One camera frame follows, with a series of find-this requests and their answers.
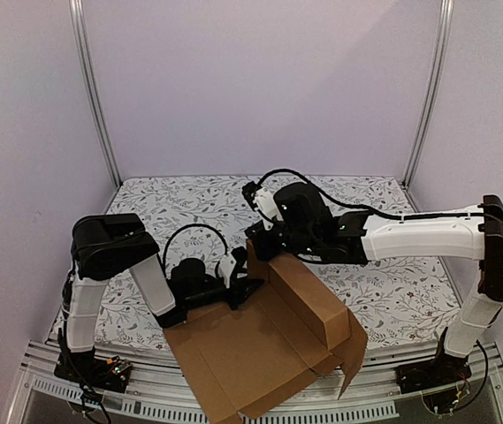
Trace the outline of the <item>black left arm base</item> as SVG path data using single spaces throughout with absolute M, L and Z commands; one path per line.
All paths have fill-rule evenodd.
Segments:
M 125 393 L 133 364 L 119 356 L 98 359 L 95 349 L 87 352 L 71 352 L 66 343 L 65 332 L 59 329 L 57 341 L 60 354 L 54 376 L 81 387 Z

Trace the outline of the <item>brown cardboard box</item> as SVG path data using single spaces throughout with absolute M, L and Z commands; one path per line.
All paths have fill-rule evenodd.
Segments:
M 257 419 L 340 368 L 347 387 L 368 336 L 354 313 L 301 261 L 264 262 L 247 244 L 248 270 L 263 285 L 232 310 L 217 303 L 164 330 L 188 386 L 212 423 Z

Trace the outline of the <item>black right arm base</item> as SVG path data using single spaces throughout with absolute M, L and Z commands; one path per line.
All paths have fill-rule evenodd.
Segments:
M 458 358 L 446 353 L 444 342 L 447 329 L 438 341 L 435 356 L 394 369 L 396 383 L 402 394 L 431 390 L 423 395 L 423 403 L 436 415 L 453 413 L 464 394 L 469 393 L 472 376 L 468 358 Z

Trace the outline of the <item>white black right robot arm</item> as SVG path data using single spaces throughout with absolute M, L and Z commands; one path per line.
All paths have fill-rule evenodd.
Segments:
M 426 364 L 431 384 L 443 385 L 458 373 L 459 360 L 503 307 L 503 204 L 495 195 L 452 211 L 393 215 L 349 205 L 340 216 L 326 205 L 328 194 L 312 183 L 292 183 L 271 193 L 249 182 L 242 195 L 261 217 L 246 230 L 261 261 L 282 253 L 315 264 L 366 265 L 406 257 L 477 261 L 476 288 L 444 331 L 439 355 Z

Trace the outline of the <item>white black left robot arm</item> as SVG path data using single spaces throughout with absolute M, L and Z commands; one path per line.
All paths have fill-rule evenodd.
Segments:
M 171 272 L 164 269 L 164 251 L 133 213 L 85 216 L 72 228 L 72 266 L 63 289 L 64 323 L 58 334 L 69 354 L 66 370 L 81 383 L 100 374 L 87 352 L 94 350 L 95 325 L 108 282 L 129 272 L 157 324 L 168 329 L 187 320 L 190 311 L 226 303 L 243 305 L 263 285 L 248 275 L 248 251 L 226 251 L 214 274 L 197 258 L 182 260 Z

